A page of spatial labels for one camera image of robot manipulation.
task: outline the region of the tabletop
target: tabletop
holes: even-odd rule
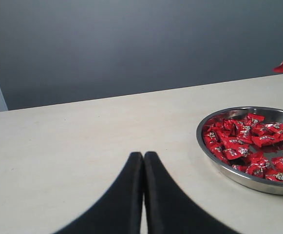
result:
[[[156,151],[184,192],[235,230],[283,233],[283,196],[226,178],[197,143],[205,116],[236,106],[283,109],[283,75],[1,112],[0,234],[65,226],[132,151]]]

